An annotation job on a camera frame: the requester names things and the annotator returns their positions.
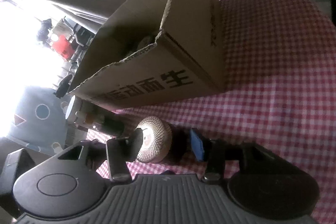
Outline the rose gold ribbed jar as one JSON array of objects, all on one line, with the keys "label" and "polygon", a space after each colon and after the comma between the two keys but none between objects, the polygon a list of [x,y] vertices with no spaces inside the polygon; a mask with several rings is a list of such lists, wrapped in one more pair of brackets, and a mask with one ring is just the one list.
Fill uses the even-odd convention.
[{"label": "rose gold ribbed jar", "polygon": [[137,160],[142,163],[163,161],[173,140],[170,125],[155,116],[149,116],[140,121],[138,128],[142,130],[143,142]]}]

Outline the green dropper bottle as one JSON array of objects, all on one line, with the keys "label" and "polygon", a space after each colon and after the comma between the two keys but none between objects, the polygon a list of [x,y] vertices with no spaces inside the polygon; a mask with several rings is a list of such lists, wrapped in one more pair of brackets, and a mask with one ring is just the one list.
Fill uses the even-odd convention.
[{"label": "green dropper bottle", "polygon": [[121,136],[125,128],[123,122],[103,114],[77,111],[75,117],[76,124],[89,130],[95,130],[110,136]]}]

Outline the white supplement bottle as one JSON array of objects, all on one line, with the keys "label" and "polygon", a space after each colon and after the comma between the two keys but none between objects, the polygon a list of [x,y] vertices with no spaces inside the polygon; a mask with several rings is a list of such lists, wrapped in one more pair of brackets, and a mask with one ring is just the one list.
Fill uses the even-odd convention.
[{"label": "white supplement bottle", "polygon": [[91,103],[78,96],[72,96],[66,111],[66,121],[69,124],[83,125],[87,114],[92,110]]}]

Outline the blue patterned cushion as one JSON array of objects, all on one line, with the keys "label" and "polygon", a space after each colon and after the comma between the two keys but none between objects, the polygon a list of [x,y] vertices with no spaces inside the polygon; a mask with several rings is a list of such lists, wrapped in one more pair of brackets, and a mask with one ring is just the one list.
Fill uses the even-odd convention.
[{"label": "blue patterned cushion", "polygon": [[7,138],[49,156],[61,152],[67,137],[70,100],[70,96],[58,98],[52,88],[27,88],[15,109]]}]

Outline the brown cardboard box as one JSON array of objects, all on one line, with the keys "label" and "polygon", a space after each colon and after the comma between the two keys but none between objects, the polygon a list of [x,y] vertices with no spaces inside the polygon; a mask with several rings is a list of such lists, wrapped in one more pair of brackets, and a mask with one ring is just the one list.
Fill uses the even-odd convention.
[{"label": "brown cardboard box", "polygon": [[219,0],[127,0],[101,26],[69,93],[107,110],[224,91]]}]

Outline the red container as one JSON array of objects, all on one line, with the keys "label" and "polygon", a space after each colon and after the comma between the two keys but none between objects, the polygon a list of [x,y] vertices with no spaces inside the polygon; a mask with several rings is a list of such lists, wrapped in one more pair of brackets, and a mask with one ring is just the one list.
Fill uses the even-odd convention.
[{"label": "red container", "polygon": [[66,61],[70,60],[72,55],[75,53],[75,50],[72,48],[72,44],[64,35],[60,35],[57,41],[52,42],[51,47]]}]

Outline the red white checkered tablecloth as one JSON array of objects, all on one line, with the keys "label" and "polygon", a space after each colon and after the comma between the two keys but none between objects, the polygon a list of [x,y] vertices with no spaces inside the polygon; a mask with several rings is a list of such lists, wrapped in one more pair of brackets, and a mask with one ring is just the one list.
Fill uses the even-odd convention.
[{"label": "red white checkered tablecloth", "polygon": [[221,0],[227,91],[119,110],[230,143],[254,141],[313,176],[335,223],[335,26],[312,0]]}]

